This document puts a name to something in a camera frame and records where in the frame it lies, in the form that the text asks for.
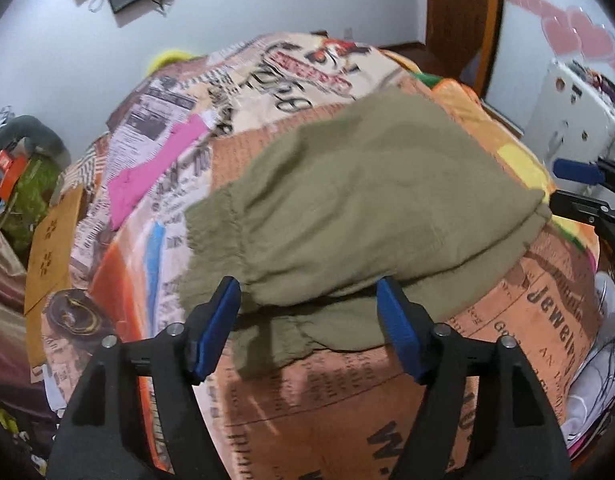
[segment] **screw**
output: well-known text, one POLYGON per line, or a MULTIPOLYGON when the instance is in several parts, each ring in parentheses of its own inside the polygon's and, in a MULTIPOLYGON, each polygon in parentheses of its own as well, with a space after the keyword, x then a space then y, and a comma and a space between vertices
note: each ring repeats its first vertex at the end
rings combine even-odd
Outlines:
POLYGON ((116 338, 116 336, 110 334, 102 339, 101 345, 104 346, 104 348, 112 348, 114 345, 116 345, 117 341, 118 339, 116 338))
POLYGON ((516 346, 516 339, 511 335, 504 335, 501 338, 501 344, 505 346, 505 348, 514 348, 516 346))
POLYGON ((168 332, 169 335, 179 335, 183 332, 184 328, 185 325, 183 323, 172 323, 168 325, 166 332, 168 332))
POLYGON ((437 323, 434 325, 434 333, 440 337, 447 337, 452 333, 452 329, 445 323, 437 323))

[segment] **wall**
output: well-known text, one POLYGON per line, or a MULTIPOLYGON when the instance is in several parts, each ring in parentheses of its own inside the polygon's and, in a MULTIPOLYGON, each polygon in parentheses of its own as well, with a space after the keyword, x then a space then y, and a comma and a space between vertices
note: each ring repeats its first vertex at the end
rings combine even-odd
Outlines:
POLYGON ((524 129, 554 57, 577 59, 615 83, 615 26, 598 1, 506 0, 487 104, 524 129))
POLYGON ((168 48, 202 54, 265 32, 345 27, 370 44, 425 41, 421 0, 169 1, 165 16, 148 0, 114 16, 107 1, 90 12, 88 0, 13 0, 0 19, 0 107, 37 116, 75 157, 168 48))

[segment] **white mini fridge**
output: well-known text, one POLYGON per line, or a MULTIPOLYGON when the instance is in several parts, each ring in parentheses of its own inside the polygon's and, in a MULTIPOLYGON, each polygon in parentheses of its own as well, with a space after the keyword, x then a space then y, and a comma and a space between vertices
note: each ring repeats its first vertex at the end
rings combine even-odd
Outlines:
MULTIPOLYGON (((553 60, 521 140, 550 172, 557 158, 580 162, 614 158, 615 108, 565 63, 553 60)), ((555 182, 560 189, 577 193, 596 196, 601 190, 559 178, 555 182)))

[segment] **wooden door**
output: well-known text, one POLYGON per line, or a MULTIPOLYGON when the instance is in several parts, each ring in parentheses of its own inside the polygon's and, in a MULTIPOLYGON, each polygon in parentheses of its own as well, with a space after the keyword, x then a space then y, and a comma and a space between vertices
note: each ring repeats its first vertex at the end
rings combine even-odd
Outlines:
POLYGON ((502 0, 428 0, 426 50, 454 78, 481 51, 474 83, 478 95, 487 90, 502 7, 502 0))

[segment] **yellow round object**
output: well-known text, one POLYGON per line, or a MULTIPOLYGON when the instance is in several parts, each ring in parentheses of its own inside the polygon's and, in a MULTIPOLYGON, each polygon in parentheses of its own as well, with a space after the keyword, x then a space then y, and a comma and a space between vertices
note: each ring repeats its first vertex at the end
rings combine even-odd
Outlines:
POLYGON ((159 54, 152 60, 150 66, 148 67, 148 75, 152 75, 157 70, 160 70, 169 64, 177 63, 179 61, 187 61, 194 57, 198 56, 189 54, 188 52, 184 52, 182 50, 166 50, 164 53, 159 54))

